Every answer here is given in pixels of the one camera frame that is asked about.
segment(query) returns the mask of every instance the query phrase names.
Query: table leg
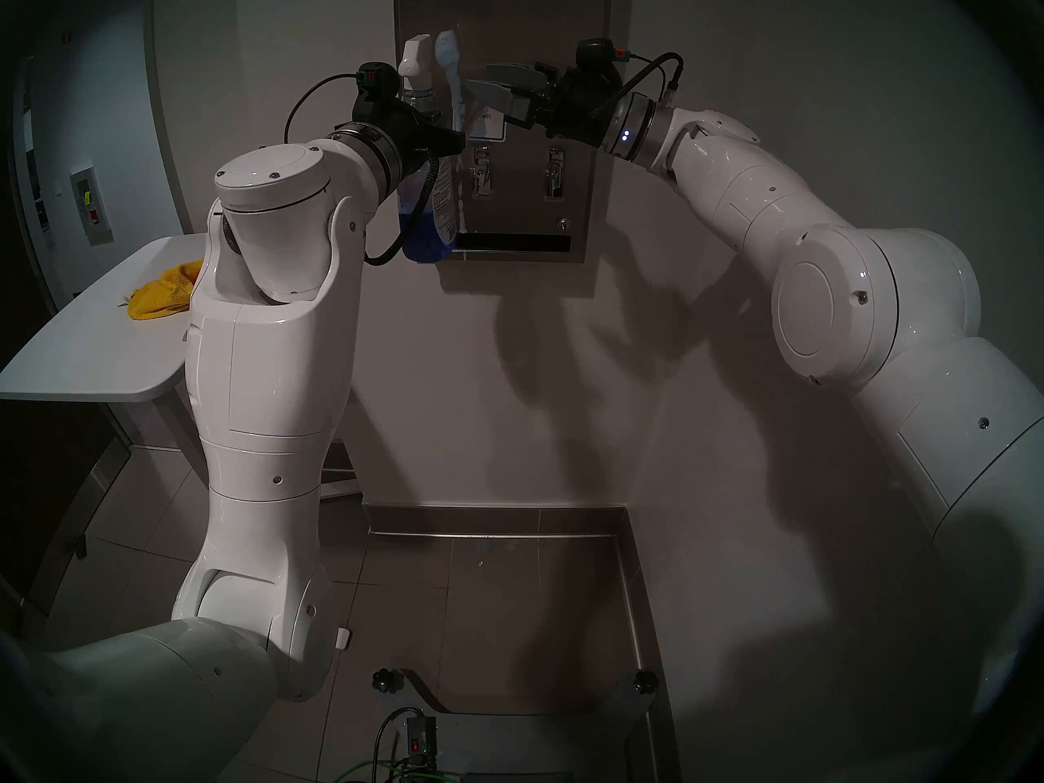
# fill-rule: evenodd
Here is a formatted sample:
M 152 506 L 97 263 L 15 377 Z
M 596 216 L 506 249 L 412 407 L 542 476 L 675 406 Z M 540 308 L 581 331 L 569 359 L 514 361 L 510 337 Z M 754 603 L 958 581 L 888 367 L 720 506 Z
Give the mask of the table leg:
M 196 429 L 192 413 L 185 406 L 177 390 L 170 389 L 153 399 L 152 403 L 156 404 L 156 408 L 163 418 L 163 422 L 170 429 L 170 433 L 174 435 L 174 443 L 182 450 L 189 466 L 203 480 L 203 483 L 209 485 L 210 474 L 207 471 L 207 455 L 204 454 L 203 444 L 199 443 L 199 430 Z

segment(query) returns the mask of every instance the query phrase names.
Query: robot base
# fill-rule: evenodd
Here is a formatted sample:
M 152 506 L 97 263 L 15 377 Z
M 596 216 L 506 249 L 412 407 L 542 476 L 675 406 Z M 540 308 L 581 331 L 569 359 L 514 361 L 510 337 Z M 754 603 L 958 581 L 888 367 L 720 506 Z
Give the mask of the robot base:
M 496 781 L 501 775 L 543 776 L 575 783 L 626 781 L 624 741 L 645 715 L 659 680 L 650 671 L 626 673 L 597 710 L 574 715 L 481 715 L 448 713 L 408 670 L 374 674 L 374 701 L 387 712 L 416 707 L 437 718 L 438 768 L 465 780 Z M 406 719 L 400 716 L 400 745 Z

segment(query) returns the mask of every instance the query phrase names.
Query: metal ring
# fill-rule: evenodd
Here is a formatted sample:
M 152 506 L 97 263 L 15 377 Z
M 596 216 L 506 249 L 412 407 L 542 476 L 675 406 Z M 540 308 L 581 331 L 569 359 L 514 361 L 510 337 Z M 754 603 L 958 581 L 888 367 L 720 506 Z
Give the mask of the metal ring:
M 638 150 L 638 141 L 643 137 L 655 103 L 640 92 L 632 92 L 631 99 L 621 100 L 620 103 L 623 106 L 622 113 L 619 111 L 620 106 L 617 106 L 613 122 L 610 123 L 610 129 L 615 129 L 616 136 L 610 142 L 607 133 L 604 144 L 609 145 L 606 150 L 614 157 L 630 161 Z
M 642 139 L 641 145 L 635 151 L 631 160 L 641 168 L 648 170 L 656 161 L 657 155 L 663 147 L 667 139 L 667 132 L 670 130 L 670 121 L 674 117 L 674 110 L 670 106 L 656 104 L 656 112 L 651 122 L 647 123 L 647 130 Z
M 343 139 L 346 137 L 362 143 L 361 146 L 352 145 L 352 147 L 359 151 L 364 160 L 369 159 L 367 153 L 373 156 L 375 162 L 367 162 L 367 164 L 371 170 L 374 171 L 375 176 L 383 172 L 384 190 L 380 191 L 379 198 L 380 201 L 383 201 L 399 186 L 399 182 L 402 180 L 402 158 L 399 156 L 399 149 L 390 137 L 376 125 L 371 125 L 370 123 L 353 121 L 342 125 L 333 134 L 327 135 L 327 138 L 330 140 L 348 144 Z

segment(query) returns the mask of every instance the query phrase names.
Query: microfiber towel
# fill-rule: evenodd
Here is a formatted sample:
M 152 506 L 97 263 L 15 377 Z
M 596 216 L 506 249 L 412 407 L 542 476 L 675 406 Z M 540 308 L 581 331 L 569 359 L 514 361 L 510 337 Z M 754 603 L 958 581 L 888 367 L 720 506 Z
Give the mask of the microfiber towel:
M 130 295 L 127 314 L 132 319 L 156 319 L 189 310 L 192 286 L 203 268 L 203 258 L 167 269 L 159 280 L 146 283 Z

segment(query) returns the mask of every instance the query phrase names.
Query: white table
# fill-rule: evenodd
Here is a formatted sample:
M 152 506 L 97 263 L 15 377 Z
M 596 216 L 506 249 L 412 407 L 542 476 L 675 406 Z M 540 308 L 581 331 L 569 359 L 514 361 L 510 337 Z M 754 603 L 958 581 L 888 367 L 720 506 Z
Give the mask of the white table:
M 0 373 L 0 399 L 151 401 L 206 483 L 207 460 L 192 414 L 174 387 L 185 375 L 187 312 L 132 319 L 130 293 L 166 269 L 204 255 L 207 236 L 174 235 L 142 246 L 45 325 Z

